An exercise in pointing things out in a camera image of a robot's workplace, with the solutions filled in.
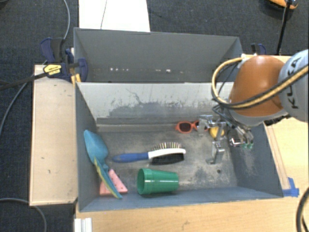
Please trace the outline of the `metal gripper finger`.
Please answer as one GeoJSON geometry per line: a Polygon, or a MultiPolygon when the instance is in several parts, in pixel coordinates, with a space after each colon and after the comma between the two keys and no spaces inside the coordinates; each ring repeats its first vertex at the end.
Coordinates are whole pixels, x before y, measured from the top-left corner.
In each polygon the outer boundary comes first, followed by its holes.
{"type": "Polygon", "coordinates": [[[211,156],[208,159],[206,159],[206,163],[209,165],[221,163],[224,153],[225,153],[224,143],[222,143],[221,141],[213,141],[211,156]]]}
{"type": "Polygon", "coordinates": [[[218,127],[217,117],[213,115],[200,115],[198,124],[199,131],[206,131],[210,128],[218,127]]]}

